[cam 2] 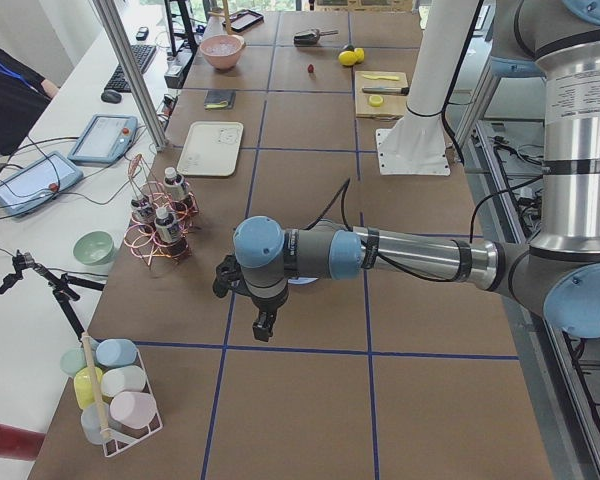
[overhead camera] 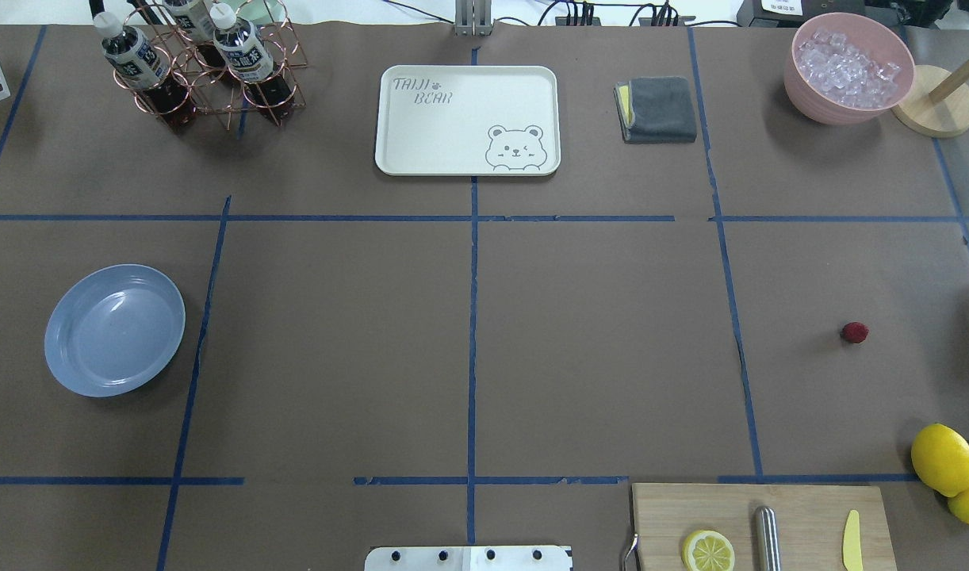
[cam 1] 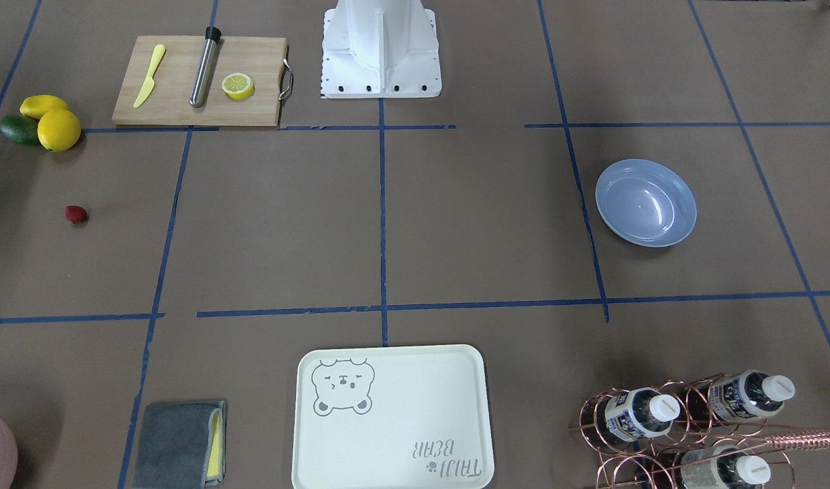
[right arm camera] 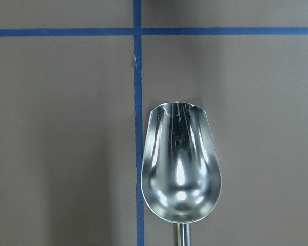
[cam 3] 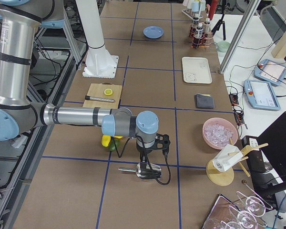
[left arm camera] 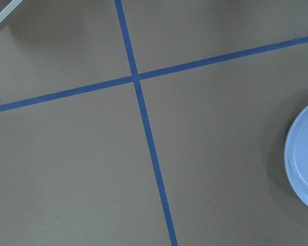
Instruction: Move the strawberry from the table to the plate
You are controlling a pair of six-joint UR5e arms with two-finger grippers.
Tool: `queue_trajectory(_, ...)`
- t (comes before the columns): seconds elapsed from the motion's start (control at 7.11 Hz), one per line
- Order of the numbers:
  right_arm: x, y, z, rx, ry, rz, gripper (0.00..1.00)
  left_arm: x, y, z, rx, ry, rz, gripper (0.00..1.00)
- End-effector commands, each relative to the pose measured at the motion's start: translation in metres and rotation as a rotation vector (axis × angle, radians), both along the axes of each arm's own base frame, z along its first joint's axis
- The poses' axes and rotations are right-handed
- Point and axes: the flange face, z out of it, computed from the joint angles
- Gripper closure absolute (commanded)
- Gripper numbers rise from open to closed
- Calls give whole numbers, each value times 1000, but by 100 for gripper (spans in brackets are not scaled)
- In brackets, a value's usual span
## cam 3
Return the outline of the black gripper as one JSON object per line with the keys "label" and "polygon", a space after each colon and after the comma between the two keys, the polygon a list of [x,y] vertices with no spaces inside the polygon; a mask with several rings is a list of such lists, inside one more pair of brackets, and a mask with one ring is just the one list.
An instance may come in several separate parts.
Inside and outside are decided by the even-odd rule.
{"label": "black gripper", "polygon": [[139,146],[138,151],[140,152],[140,167],[147,167],[148,154],[151,152],[151,150]]}

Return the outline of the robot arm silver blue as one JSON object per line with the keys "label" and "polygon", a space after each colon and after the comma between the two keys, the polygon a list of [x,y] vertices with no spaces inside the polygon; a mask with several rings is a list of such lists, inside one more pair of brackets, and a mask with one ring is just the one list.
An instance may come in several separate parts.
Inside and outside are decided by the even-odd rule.
{"label": "robot arm silver blue", "polygon": [[43,22],[64,18],[61,0],[0,0],[0,141],[43,125],[99,126],[104,135],[136,139],[141,162],[160,143],[158,117],[151,111],[137,116],[127,108],[64,107],[31,103],[27,88],[36,29]]}

